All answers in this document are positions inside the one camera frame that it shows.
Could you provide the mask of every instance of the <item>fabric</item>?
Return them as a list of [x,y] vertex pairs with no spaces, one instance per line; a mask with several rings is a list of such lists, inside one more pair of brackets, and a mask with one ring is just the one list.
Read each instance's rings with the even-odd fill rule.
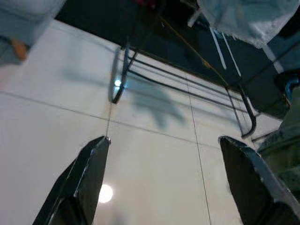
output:
[[292,97],[291,108],[278,131],[258,151],[300,202],[300,87],[293,90]]
[[28,14],[26,10],[23,11],[22,16],[20,16],[21,12],[14,14],[14,8],[9,10],[7,4],[4,7],[3,2],[5,1],[0,0],[0,36],[8,39],[15,38],[31,46],[41,36],[49,22],[57,15],[66,0],[49,0],[49,2],[55,2],[55,4],[50,4],[50,11],[39,16]]
[[0,8],[36,21],[50,13],[60,2],[61,0],[0,0]]
[[197,0],[210,25],[257,48],[292,18],[300,0]]

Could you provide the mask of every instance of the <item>metal frame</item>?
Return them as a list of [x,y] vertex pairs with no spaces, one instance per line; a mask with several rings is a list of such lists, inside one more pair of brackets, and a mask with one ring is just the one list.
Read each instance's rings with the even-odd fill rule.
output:
[[[256,129],[256,117],[254,116],[253,112],[252,112],[252,109],[250,107],[250,104],[248,102],[248,99],[247,99],[247,96],[242,88],[242,86],[239,86],[239,93],[242,97],[242,99],[238,98],[238,97],[233,97],[229,94],[229,89],[230,87],[229,86],[226,86],[224,87],[227,91],[227,94],[226,93],[223,93],[219,90],[216,90],[216,89],[213,89],[211,87],[208,87],[208,86],[205,86],[201,83],[198,83],[198,82],[195,82],[195,81],[192,81],[192,80],[189,80],[187,78],[184,78],[184,77],[181,77],[177,74],[174,74],[174,73],[171,73],[169,71],[166,71],[166,70],[163,70],[161,68],[158,68],[154,65],[151,65],[151,64],[148,64],[148,63],[145,63],[141,60],[137,60],[136,57],[138,55],[138,53],[140,52],[141,48],[143,47],[143,45],[146,43],[148,37],[151,35],[151,32],[152,32],[152,29],[154,28],[155,24],[157,23],[161,13],[163,12],[164,8],[165,8],[165,4],[166,4],[166,1],[162,1],[162,5],[160,6],[158,12],[157,12],[157,15],[156,15],[156,18],[154,19],[153,23],[149,26],[145,36],[143,37],[142,41],[141,41],[141,44],[134,49],[134,55],[132,57],[129,56],[129,50],[130,50],[130,40],[128,39],[127,40],[127,43],[126,43],[126,46],[125,47],[122,47],[122,49],[124,49],[124,61],[123,61],[123,67],[122,67],[122,72],[121,72],[121,79],[120,79],[120,85],[116,86],[114,84],[115,80],[116,80],[116,75],[117,75],[117,67],[118,67],[118,58],[119,58],[119,53],[120,53],[120,49],[117,50],[116,52],[116,56],[115,56],[115,60],[114,60],[114,64],[113,64],[113,70],[112,70],[112,78],[111,78],[111,82],[110,82],[110,88],[109,88],[109,99],[112,103],[114,104],[117,104],[119,99],[121,98],[122,96],[122,93],[125,89],[125,83],[126,83],[126,78],[127,78],[127,75],[128,73],[131,73],[132,75],[135,75],[135,76],[138,76],[142,79],[145,79],[147,81],[150,81],[150,82],[153,82],[153,83],[156,83],[158,85],[161,85],[161,86],[164,86],[164,87],[167,87],[167,88],[170,88],[172,90],[176,90],[176,91],[179,91],[181,93],[184,93],[184,94],[187,94],[189,96],[193,96],[193,97],[196,97],[196,98],[200,98],[200,99],[203,99],[205,101],[208,101],[208,102],[211,102],[211,103],[215,103],[217,105],[222,105],[222,106],[225,106],[227,108],[230,108],[230,109],[233,109],[234,111],[234,114],[235,114],[235,117],[237,119],[237,122],[238,122],[238,125],[240,127],[240,131],[241,131],[241,137],[244,139],[244,138],[247,138],[249,137],[250,135],[252,135]],[[145,9],[145,3],[144,3],[144,6],[142,7],[141,9],[141,12],[144,11]],[[134,27],[133,27],[133,31],[135,31],[135,27],[136,27],[136,24],[138,22],[138,19],[136,19],[135,21],[135,24],[134,24]],[[231,105],[228,105],[228,104],[225,104],[225,103],[222,103],[222,102],[219,102],[219,101],[216,101],[214,99],[210,99],[208,97],[204,97],[204,96],[201,96],[201,95],[198,95],[198,94],[195,94],[195,93],[192,93],[192,92],[189,92],[189,91],[186,91],[186,90],[182,90],[182,89],[179,89],[177,87],[173,87],[169,84],[166,84],[166,83],[162,83],[162,82],[158,82],[156,80],[153,80],[149,77],[146,77],[146,76],[143,76],[142,74],[136,72],[136,71],[133,71],[130,69],[130,67],[132,66],[133,62],[137,62],[137,63],[140,63],[140,64],[143,64],[145,66],[148,66],[150,68],[153,68],[153,69],[156,69],[160,72],[164,72],[164,73],[167,73],[167,74],[170,74],[172,76],[175,76],[179,79],[183,79],[187,82],[191,82],[197,86],[200,86],[200,87],[204,87],[204,88],[207,88],[208,90],[212,90],[218,94],[221,94],[221,95],[224,95],[224,96],[228,96],[229,99],[230,99],[230,102],[231,102]],[[241,108],[237,108],[234,106],[233,104],[233,99],[237,100],[237,101],[240,101],[240,102],[243,102],[245,107],[246,107],[246,110],[243,110]],[[243,129],[241,127],[241,124],[240,124],[240,120],[239,120],[239,117],[237,115],[237,111],[239,112],[242,112],[242,113],[247,113],[251,119],[251,122],[252,122],[252,126],[251,126],[251,129],[247,132],[247,133],[243,133]]]

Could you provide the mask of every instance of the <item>thin wire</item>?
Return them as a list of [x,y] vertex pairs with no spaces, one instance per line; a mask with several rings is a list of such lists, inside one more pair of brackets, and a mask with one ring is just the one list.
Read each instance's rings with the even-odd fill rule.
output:
[[226,80],[223,78],[223,76],[211,65],[208,61],[206,61],[200,54],[197,52],[197,50],[180,34],[178,33],[162,16],[160,16],[160,19],[201,59],[202,64],[208,68],[212,69],[226,84],[226,87],[229,87],[229,84],[226,82]]

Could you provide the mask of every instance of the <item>white tiled floor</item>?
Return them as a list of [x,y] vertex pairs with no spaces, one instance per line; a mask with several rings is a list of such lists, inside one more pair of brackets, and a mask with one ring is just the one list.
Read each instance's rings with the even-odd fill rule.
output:
[[[104,183],[114,196],[98,205],[95,225],[240,224],[218,144],[220,135],[240,138],[233,112],[132,76],[112,105],[116,49],[54,21],[23,64],[1,63],[14,57],[11,48],[2,52],[0,224],[31,224],[58,175],[84,144],[106,134]],[[193,89],[141,65],[133,70]]]

